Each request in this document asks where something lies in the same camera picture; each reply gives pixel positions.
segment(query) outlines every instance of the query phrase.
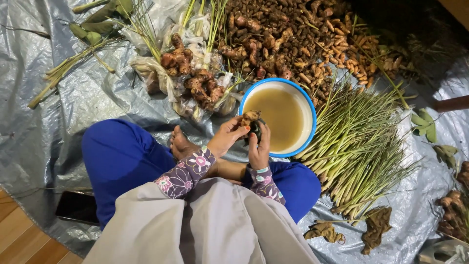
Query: wooden floor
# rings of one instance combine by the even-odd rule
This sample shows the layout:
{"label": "wooden floor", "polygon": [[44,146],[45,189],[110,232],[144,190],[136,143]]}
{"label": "wooden floor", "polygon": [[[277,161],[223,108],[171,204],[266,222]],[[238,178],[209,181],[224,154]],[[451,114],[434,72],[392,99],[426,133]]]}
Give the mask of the wooden floor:
{"label": "wooden floor", "polygon": [[0,189],[0,264],[80,264],[82,261],[44,234]]}

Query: white bowl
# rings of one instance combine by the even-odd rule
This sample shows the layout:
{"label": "white bowl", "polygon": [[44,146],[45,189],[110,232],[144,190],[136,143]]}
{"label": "white bowl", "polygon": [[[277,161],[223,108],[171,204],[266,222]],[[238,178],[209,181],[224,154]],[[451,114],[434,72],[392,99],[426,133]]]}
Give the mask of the white bowl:
{"label": "white bowl", "polygon": [[311,143],[316,130],[316,111],[314,110],[313,102],[307,93],[294,82],[283,78],[267,78],[256,82],[247,90],[241,101],[241,106],[239,107],[240,115],[243,113],[246,100],[248,100],[253,94],[264,89],[280,89],[288,92],[298,103],[303,114],[303,130],[296,143],[282,151],[271,152],[270,156],[287,158],[300,153],[309,145],[309,143]]}

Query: plastic tarp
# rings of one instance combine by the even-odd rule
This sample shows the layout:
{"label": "plastic tarp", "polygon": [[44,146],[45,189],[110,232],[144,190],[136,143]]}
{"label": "plastic tarp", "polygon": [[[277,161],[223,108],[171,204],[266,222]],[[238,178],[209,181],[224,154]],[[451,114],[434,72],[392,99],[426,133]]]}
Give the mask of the plastic tarp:
{"label": "plastic tarp", "polygon": [[[45,31],[52,36],[49,40],[30,32],[0,27],[0,184],[44,232],[80,256],[86,256],[99,237],[99,228],[59,220],[54,212],[63,190],[57,188],[90,187],[80,149],[87,127],[100,120],[123,118],[150,131],[159,143],[167,144],[173,127],[180,124],[189,140],[202,144],[228,118],[213,115],[195,124],[180,118],[165,96],[148,96],[138,80],[133,85],[132,70],[127,62],[136,53],[128,42],[98,52],[116,70],[115,74],[90,58],[67,74],[56,93],[34,110],[29,109],[29,101],[46,85],[42,80],[44,72],[83,49],[65,21],[77,19],[78,15],[74,15],[70,7],[85,2],[0,0],[1,24]],[[164,3],[158,6],[162,14],[177,17],[181,2]],[[167,19],[170,23],[175,18]],[[465,62],[455,63],[433,97],[448,99],[468,95],[468,72]],[[432,110],[429,112],[434,118],[438,116]],[[455,111],[437,121],[440,144],[459,147],[464,154],[458,154],[461,160],[467,159],[468,154],[468,117],[467,110]],[[432,204],[451,188],[452,174],[444,164],[438,163],[424,139],[405,133],[410,126],[409,119],[402,122],[402,135],[407,137],[409,146],[407,161],[423,159],[422,168],[396,187],[403,192],[377,203],[392,206],[390,224],[393,228],[384,234],[379,247],[369,256],[363,256],[360,238],[366,230],[365,223],[357,227],[336,224],[336,231],[347,238],[345,245],[331,244],[322,238],[309,241],[322,262],[411,263],[423,242],[435,235],[438,217],[433,213]],[[247,149],[238,143],[226,158],[245,162]],[[315,219],[340,220],[328,212],[330,206],[328,197],[321,198],[299,223],[301,230],[306,231]]]}

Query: blue pants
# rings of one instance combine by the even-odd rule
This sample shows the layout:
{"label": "blue pants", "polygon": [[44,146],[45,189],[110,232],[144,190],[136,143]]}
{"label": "blue pants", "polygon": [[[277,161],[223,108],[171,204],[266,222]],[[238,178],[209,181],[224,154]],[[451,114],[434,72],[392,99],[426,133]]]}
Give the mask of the blue pants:
{"label": "blue pants", "polygon": [[[109,119],[89,127],[82,140],[83,161],[90,176],[103,229],[115,213],[121,194],[156,180],[176,164],[169,148],[136,124]],[[273,180],[285,197],[285,207],[297,223],[321,193],[316,175],[300,163],[272,162]],[[245,175],[243,185],[252,184]]]}

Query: woman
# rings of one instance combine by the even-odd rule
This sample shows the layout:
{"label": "woman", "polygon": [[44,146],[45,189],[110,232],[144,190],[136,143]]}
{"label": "woman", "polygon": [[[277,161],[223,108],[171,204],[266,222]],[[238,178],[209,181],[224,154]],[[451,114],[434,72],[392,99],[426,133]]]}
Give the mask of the woman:
{"label": "woman", "polygon": [[83,263],[319,263],[295,225],[318,179],[299,163],[269,164],[267,125],[258,147],[249,135],[249,164],[223,160],[250,130],[241,119],[202,147],[177,126],[169,149],[123,120],[92,125],[82,151],[103,232]]}

